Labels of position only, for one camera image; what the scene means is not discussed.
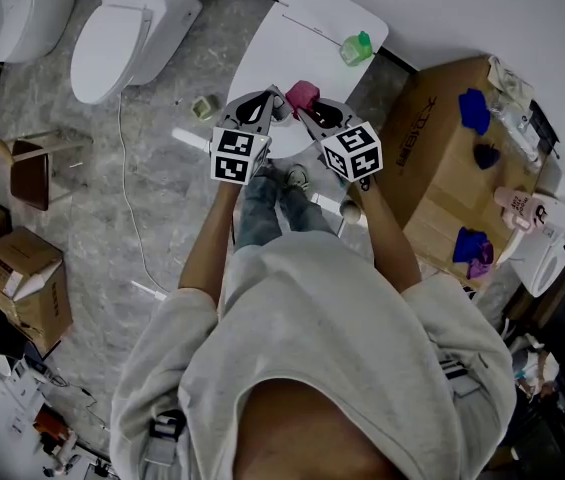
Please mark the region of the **light purple cloth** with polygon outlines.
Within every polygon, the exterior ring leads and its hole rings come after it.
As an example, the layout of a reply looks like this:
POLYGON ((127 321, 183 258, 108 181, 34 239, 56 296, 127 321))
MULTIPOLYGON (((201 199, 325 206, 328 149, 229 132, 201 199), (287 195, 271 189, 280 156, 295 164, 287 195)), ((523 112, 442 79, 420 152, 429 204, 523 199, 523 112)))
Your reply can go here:
POLYGON ((477 279, 488 274, 494 261, 493 245, 486 241, 481 245, 477 255, 469 262, 467 279, 477 279))

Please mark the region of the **small green cup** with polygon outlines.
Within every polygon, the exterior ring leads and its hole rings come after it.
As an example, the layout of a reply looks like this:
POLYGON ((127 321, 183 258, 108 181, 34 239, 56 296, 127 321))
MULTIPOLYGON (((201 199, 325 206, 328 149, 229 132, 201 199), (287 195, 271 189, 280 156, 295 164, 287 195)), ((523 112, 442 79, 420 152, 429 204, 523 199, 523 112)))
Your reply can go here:
POLYGON ((191 103, 191 112, 199 121, 211 119, 218 111, 218 100, 214 95, 196 97, 191 103))

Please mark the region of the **white toilet with tank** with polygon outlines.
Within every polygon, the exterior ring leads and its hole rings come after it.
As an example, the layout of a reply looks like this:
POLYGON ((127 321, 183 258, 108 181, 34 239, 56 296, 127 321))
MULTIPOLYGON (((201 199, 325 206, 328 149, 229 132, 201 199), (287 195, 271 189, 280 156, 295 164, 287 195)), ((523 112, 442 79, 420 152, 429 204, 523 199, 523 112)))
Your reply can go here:
POLYGON ((76 99, 96 105, 153 81, 202 10, 199 0, 101 0, 71 59, 76 99))

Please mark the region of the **blue cloth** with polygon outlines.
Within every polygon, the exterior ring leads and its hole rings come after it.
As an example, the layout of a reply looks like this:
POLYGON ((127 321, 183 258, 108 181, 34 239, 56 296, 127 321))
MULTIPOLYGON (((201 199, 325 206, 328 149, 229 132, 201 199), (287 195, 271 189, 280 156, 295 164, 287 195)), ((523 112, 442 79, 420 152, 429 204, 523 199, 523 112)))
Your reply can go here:
POLYGON ((488 241, 487 235, 482 231, 475 231, 461 227, 458 231, 452 261, 454 263, 471 263, 476 259, 488 241))
POLYGON ((484 94, 478 89, 468 88, 458 96, 458 104, 462 125, 474 130, 479 136, 484 136, 491 119, 484 94))

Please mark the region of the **open cardboard box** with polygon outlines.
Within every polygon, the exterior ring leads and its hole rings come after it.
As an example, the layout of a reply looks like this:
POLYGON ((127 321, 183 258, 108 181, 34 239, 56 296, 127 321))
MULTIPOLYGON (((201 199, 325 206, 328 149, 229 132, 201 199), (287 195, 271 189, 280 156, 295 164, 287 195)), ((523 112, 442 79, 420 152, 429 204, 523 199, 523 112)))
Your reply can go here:
POLYGON ((73 323, 63 252, 25 227, 0 238, 0 310, 43 354, 73 323))

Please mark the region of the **white table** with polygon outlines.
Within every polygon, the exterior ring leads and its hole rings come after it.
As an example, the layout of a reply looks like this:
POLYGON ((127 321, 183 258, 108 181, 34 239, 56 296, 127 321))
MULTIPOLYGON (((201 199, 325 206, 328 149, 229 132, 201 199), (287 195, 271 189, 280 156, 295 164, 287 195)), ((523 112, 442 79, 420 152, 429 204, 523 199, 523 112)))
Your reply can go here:
POLYGON ((277 0, 253 36, 230 85, 230 101, 275 85, 287 92, 305 80, 321 96, 344 103, 370 66, 370 58, 350 67, 339 49, 359 32, 377 52, 387 24, 350 0, 277 0))

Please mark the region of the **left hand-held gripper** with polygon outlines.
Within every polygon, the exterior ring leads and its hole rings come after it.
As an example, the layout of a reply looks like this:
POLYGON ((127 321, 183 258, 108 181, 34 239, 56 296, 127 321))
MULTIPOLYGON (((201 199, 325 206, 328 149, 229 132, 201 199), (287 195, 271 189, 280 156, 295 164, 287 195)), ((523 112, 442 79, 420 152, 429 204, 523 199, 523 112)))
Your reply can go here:
POLYGON ((210 176, 247 185, 267 159, 271 122, 285 117, 285 99, 275 85, 227 103, 213 129, 210 176))

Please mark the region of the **person's right forearm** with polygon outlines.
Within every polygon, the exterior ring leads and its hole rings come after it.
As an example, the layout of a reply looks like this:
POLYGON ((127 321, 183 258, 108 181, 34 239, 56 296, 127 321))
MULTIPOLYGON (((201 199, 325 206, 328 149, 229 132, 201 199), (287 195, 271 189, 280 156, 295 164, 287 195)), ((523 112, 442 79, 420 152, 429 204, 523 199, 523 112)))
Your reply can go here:
POLYGON ((410 242, 385 201, 374 176, 355 184, 366 215, 374 266, 400 293, 422 281, 410 242))

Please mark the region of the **dark purple cloth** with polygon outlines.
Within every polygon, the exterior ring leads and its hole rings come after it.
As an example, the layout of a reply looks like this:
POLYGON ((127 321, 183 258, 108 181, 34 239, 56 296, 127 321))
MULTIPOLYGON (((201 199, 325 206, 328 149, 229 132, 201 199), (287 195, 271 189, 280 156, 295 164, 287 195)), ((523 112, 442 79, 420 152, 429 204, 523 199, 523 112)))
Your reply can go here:
POLYGON ((478 143, 473 147, 473 156, 481 170, 488 170, 497 164, 501 152, 494 145, 478 143))

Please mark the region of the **clear plastic bag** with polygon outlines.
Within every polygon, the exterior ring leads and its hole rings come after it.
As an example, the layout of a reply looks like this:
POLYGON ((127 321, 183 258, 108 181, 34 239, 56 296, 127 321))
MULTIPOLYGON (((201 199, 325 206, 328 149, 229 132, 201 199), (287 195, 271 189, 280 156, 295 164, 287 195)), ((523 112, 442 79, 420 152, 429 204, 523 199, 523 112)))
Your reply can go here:
POLYGON ((490 111, 506 128, 518 149, 535 167, 542 165, 539 143, 540 137, 531 124, 532 114, 524 111, 506 95, 496 93, 490 103, 490 111))

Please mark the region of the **black flat item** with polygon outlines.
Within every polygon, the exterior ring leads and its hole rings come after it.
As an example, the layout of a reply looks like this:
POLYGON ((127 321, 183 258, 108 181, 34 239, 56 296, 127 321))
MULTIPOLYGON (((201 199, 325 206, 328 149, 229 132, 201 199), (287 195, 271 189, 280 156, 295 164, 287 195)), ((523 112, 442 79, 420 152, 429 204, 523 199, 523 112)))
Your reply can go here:
POLYGON ((559 160, 560 154, 556 149, 559 139, 548 118, 535 100, 531 101, 530 110, 532 111, 530 124, 539 137, 539 149, 546 156, 553 154, 559 160))

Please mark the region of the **beige cloth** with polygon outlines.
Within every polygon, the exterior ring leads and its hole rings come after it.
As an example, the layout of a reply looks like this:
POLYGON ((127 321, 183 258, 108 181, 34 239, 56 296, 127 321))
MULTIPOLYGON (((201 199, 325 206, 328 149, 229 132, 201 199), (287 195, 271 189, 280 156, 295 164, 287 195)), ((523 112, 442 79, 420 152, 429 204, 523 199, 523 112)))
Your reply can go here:
POLYGON ((490 65, 487 80, 523 110, 528 111, 535 97, 532 85, 519 77, 508 65, 494 55, 488 57, 490 65))

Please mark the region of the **person's left forearm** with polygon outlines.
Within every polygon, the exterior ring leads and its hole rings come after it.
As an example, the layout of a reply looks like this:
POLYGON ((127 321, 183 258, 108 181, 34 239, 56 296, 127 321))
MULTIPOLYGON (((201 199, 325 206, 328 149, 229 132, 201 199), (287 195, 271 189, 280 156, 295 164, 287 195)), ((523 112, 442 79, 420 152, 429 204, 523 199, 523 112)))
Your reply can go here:
POLYGON ((206 293, 218 304, 225 271, 233 211, 241 186, 221 182, 193 248, 182 269, 178 287, 206 293))

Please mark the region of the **person's blue jeans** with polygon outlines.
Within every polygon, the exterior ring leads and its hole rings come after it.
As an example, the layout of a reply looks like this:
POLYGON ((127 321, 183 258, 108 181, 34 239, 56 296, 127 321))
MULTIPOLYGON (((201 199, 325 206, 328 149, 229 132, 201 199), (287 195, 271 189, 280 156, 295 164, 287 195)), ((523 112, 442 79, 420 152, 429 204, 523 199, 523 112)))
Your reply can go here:
POLYGON ((264 246, 282 235, 275 211, 280 206, 294 232, 321 231, 335 234, 322 209, 303 192, 284 186, 285 173, 279 170, 279 182, 255 175, 246 186, 234 250, 247 246, 264 246))

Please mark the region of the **pink cloth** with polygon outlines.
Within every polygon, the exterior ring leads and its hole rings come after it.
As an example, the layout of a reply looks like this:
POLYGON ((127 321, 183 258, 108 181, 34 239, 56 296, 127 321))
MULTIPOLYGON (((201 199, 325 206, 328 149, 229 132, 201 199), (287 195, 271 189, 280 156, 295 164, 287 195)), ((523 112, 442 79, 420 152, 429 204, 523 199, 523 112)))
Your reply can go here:
POLYGON ((320 89, 306 80, 296 82, 285 94, 295 118, 298 111, 311 112, 314 103, 320 98, 320 89))

